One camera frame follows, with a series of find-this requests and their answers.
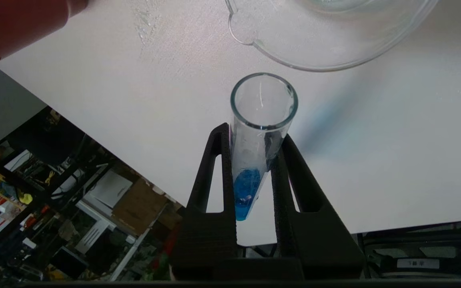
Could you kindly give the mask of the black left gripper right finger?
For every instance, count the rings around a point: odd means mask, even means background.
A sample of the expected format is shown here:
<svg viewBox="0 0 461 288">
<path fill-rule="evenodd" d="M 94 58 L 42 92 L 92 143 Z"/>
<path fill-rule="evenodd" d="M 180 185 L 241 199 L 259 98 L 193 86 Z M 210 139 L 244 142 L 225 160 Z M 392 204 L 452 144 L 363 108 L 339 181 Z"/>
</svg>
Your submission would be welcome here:
<svg viewBox="0 0 461 288">
<path fill-rule="evenodd" d="M 306 164 L 286 136 L 271 168 L 280 257 L 310 280 L 358 279 L 365 258 Z"/>
</svg>

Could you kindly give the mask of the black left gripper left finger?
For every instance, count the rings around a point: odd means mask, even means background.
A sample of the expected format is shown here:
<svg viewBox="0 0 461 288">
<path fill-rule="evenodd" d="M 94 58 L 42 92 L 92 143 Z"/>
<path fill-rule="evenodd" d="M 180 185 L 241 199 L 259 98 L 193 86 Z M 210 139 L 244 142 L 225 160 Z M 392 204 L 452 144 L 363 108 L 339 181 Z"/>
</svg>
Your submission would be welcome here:
<svg viewBox="0 0 461 288">
<path fill-rule="evenodd" d="M 222 159 L 223 210 L 207 212 L 217 156 Z M 177 241 L 170 254 L 171 272 L 176 280 L 211 280 L 214 268 L 236 257 L 237 252 L 229 125 L 223 123 L 214 128 L 207 139 Z"/>
</svg>

